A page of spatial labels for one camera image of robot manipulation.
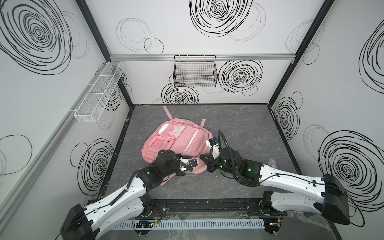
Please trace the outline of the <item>pink student backpack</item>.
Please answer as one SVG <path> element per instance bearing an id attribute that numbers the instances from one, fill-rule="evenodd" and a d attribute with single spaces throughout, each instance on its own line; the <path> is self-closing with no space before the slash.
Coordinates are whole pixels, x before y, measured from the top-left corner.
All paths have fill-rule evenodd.
<path id="1" fill-rule="evenodd" d="M 205 129 L 205 119 L 198 125 L 190 120 L 173 118 L 166 106 L 163 106 L 169 120 L 162 123 L 149 137 L 142 148 L 143 159 L 147 163 L 155 161 L 160 150 L 171 150 L 182 156 L 197 158 L 197 165 L 193 167 L 193 174 L 200 174 L 207 170 L 207 165 L 200 159 L 200 155 L 208 154 L 210 147 L 206 141 L 213 137 Z"/>

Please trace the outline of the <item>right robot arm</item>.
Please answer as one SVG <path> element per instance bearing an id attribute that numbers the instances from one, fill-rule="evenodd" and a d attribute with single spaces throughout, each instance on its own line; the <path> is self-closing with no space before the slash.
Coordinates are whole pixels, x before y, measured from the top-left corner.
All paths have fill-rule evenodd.
<path id="1" fill-rule="evenodd" d="M 231 174 L 246 187 L 272 187 L 281 192 L 265 191 L 259 209 L 271 216 L 284 212 L 308 212 L 340 225 L 352 224 L 352 198 L 332 175 L 309 177 L 278 170 L 261 162 L 246 160 L 233 149 L 212 150 L 199 157 L 209 172 L 221 170 Z"/>

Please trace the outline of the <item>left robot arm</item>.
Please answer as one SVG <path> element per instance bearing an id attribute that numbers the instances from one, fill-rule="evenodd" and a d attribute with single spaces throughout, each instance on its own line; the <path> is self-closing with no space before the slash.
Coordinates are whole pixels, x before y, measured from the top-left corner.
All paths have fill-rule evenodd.
<path id="1" fill-rule="evenodd" d="M 151 215 L 156 209 L 149 192 L 171 175 L 193 172 L 201 163 L 198 157 L 159 151 L 156 160 L 135 170 L 126 185 L 85 207 L 79 204 L 72 207 L 58 236 L 64 240 L 98 240 L 126 220 Z"/>

